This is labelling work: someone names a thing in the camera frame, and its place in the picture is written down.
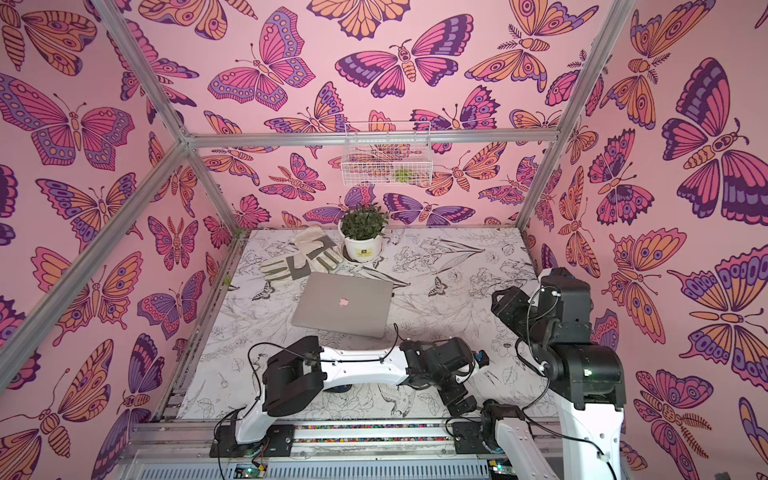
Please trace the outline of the silver laptop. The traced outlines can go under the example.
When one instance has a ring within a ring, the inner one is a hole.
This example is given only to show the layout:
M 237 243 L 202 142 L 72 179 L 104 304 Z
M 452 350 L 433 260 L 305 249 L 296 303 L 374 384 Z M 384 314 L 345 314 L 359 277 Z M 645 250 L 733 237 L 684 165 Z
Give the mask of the silver laptop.
M 311 273 L 299 297 L 291 325 L 382 338 L 393 290 L 390 281 Z

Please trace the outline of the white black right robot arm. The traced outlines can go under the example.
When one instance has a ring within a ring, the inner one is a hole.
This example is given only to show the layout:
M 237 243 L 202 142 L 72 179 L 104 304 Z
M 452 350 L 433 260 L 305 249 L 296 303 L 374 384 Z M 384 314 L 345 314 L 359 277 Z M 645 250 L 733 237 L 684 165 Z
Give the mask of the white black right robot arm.
M 555 479 L 534 433 L 562 442 L 564 479 L 618 479 L 626 404 L 624 369 L 615 350 L 592 339 L 590 285 L 565 268 L 544 270 L 535 289 L 498 290 L 491 311 L 525 345 L 526 367 L 545 380 L 560 428 L 534 420 L 527 408 L 488 400 L 481 410 L 485 447 L 503 452 L 518 479 Z

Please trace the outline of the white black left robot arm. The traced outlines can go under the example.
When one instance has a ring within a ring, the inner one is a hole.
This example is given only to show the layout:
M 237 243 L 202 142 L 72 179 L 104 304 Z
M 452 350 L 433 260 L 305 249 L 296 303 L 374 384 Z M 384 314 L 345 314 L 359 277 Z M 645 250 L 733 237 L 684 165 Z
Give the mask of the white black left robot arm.
M 383 350 L 341 350 L 306 336 L 280 346 L 264 372 L 252 373 L 257 384 L 253 403 L 233 410 L 214 427 L 209 456 L 219 460 L 261 453 L 278 419 L 300 413 L 323 392 L 342 393 L 359 384 L 434 388 L 449 416 L 459 417 L 477 408 L 465 383 L 489 364 L 485 351 L 472 350 L 458 337 L 398 337 Z

